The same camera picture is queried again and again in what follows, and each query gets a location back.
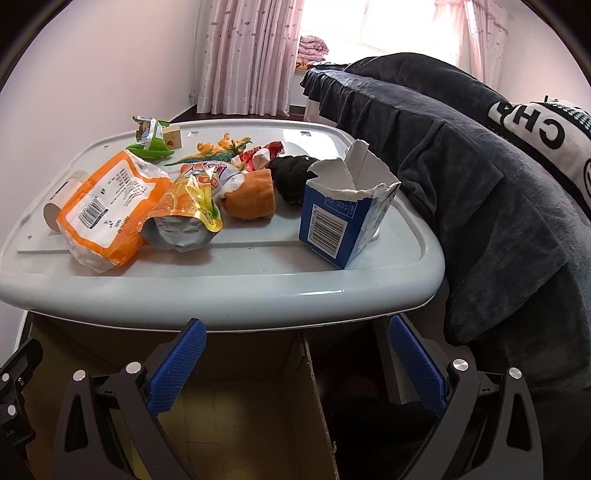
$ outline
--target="black and white pillow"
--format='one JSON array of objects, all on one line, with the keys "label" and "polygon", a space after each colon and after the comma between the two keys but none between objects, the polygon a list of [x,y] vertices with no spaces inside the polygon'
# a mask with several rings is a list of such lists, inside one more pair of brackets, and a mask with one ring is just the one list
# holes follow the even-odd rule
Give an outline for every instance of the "black and white pillow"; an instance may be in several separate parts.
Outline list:
[{"label": "black and white pillow", "polygon": [[540,163],[591,220],[591,116],[547,96],[544,102],[496,102],[488,127]]}]

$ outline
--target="barcode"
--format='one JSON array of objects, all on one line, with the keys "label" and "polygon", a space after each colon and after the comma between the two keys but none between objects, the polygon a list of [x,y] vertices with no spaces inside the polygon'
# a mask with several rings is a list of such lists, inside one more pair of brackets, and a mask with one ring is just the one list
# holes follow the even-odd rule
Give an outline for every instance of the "barcode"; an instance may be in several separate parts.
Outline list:
[{"label": "barcode", "polygon": [[94,228],[107,212],[99,199],[94,199],[78,214],[78,218],[86,228]]},{"label": "barcode", "polygon": [[308,241],[332,258],[336,258],[346,229],[345,220],[341,220],[317,205],[312,207]]}]

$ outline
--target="blue box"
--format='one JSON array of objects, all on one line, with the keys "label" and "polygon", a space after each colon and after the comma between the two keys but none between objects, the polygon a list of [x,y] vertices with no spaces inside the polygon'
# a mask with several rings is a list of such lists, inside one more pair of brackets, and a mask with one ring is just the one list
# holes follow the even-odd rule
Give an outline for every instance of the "blue box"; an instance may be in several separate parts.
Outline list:
[{"label": "blue box", "polygon": [[300,221],[300,240],[339,268],[369,243],[400,182],[388,166],[356,140],[345,160],[321,160],[310,171]]}]

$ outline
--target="orange and white package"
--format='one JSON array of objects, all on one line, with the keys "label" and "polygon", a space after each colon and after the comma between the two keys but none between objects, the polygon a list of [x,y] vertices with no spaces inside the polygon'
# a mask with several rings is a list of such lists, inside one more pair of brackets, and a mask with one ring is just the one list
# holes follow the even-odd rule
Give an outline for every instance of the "orange and white package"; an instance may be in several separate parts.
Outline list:
[{"label": "orange and white package", "polygon": [[126,263],[144,243],[139,232],[171,184],[157,166],[127,150],[117,153],[57,216],[72,255],[99,273]]}]

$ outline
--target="small wooden cube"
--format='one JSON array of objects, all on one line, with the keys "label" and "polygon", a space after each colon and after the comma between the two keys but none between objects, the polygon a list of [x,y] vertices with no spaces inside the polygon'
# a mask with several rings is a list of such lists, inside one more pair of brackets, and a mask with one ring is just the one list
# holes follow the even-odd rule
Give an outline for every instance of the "small wooden cube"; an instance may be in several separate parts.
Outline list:
[{"label": "small wooden cube", "polygon": [[175,150],[183,146],[181,141],[181,128],[178,125],[170,125],[162,129],[164,143],[168,148]]}]

